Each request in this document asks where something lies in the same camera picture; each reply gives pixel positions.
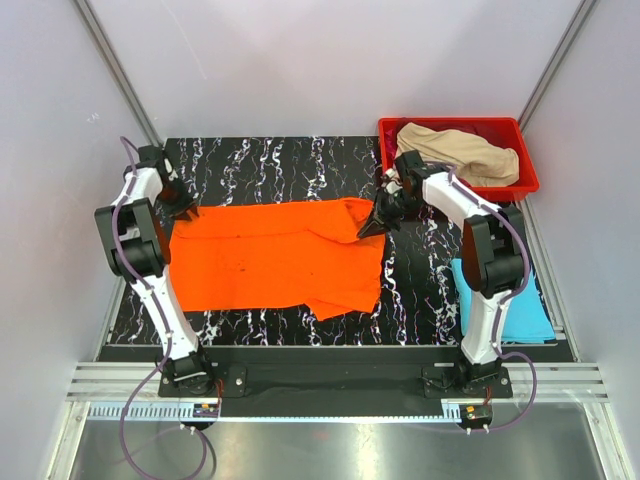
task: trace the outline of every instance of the orange cloth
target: orange cloth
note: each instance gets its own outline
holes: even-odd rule
[[[170,273],[184,311],[306,303],[319,320],[372,312],[385,236],[358,240],[372,203],[358,198],[200,207],[171,236]]]

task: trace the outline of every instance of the light blue towel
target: light blue towel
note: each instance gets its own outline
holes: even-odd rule
[[[462,335],[467,334],[469,328],[469,312],[471,311],[471,288],[462,275],[462,260],[455,258],[451,262],[453,279],[460,294],[460,319]],[[527,288],[511,301],[507,312],[507,321],[502,334],[503,342],[544,343],[545,340],[556,338],[547,318],[536,284],[533,272],[529,275]]]

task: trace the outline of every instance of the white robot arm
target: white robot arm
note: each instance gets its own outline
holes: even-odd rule
[[[168,356],[163,376],[175,387],[205,392],[214,381],[211,362],[173,291],[169,276],[169,243],[153,206],[159,201],[171,217],[184,220],[197,216],[197,209],[162,149],[141,147],[138,154],[141,161],[136,165],[135,177],[131,167],[127,168],[120,195],[108,207],[96,210],[98,231],[111,270],[130,283],[156,327],[163,353]],[[114,232],[114,210],[123,197],[126,200],[118,213],[117,232]],[[126,261],[141,279],[133,276],[124,265],[116,248],[116,237]]]
[[[396,169],[385,174],[373,211],[358,236],[399,229],[402,216],[422,203],[441,210],[463,232],[462,269],[473,293],[469,330],[460,346],[455,381],[462,388],[488,384],[498,377],[501,366],[496,348],[511,302],[507,297],[524,276],[523,252],[490,211],[506,217],[524,240],[522,213],[514,206],[502,208],[483,200],[455,175],[442,167],[425,165],[420,154],[412,151],[398,157]],[[502,312],[496,325],[498,308]]]

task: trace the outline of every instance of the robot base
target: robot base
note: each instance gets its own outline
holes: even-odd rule
[[[500,367],[498,375],[491,380],[477,384],[467,384],[462,387],[452,378],[454,366],[423,367],[424,396],[429,399],[443,398],[473,398],[483,400],[487,398],[487,387],[491,387],[492,398],[513,398],[511,379],[506,367]]]
[[[241,365],[219,365],[211,366],[213,378],[216,379],[214,385],[203,388],[191,388],[183,382],[171,382],[163,372],[160,381],[159,397],[169,398],[188,398],[188,397],[206,397],[215,398],[218,396],[226,398],[239,398],[244,396],[245,386],[247,384],[247,369]],[[218,381],[222,381],[222,392],[218,392]]]

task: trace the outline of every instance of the metal floor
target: metal floor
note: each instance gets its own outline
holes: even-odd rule
[[[513,417],[496,405],[494,424]],[[136,462],[160,478],[183,478],[201,458],[200,442],[171,423],[130,422]],[[218,423],[205,431],[217,455],[217,480],[603,479],[585,413],[576,404],[540,404],[519,428],[467,437],[452,425]],[[140,478],[122,460],[115,421],[89,420],[74,480]],[[209,459],[197,478],[211,478]]]

